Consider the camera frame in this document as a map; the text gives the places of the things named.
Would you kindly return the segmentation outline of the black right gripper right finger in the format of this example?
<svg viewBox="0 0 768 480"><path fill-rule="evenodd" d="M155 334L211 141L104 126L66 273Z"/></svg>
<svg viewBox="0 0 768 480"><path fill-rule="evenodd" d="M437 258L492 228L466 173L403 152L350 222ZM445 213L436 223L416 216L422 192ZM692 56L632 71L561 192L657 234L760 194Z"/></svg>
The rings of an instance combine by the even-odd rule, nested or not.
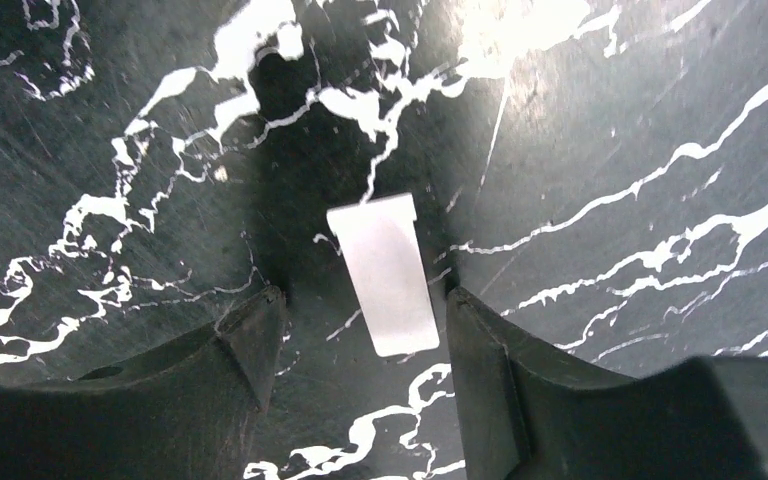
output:
<svg viewBox="0 0 768 480"><path fill-rule="evenodd" d="M463 288L446 320L471 479L768 479L768 357L696 356L635 379Z"/></svg>

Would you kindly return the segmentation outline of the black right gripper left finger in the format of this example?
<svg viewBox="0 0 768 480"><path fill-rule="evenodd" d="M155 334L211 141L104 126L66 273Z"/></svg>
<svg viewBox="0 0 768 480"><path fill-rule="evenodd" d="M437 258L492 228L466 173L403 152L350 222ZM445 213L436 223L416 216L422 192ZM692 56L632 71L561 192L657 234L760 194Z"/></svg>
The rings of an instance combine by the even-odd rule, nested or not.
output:
<svg viewBox="0 0 768 480"><path fill-rule="evenodd" d="M287 324L267 287L71 381L0 384L0 479L240 479Z"/></svg>

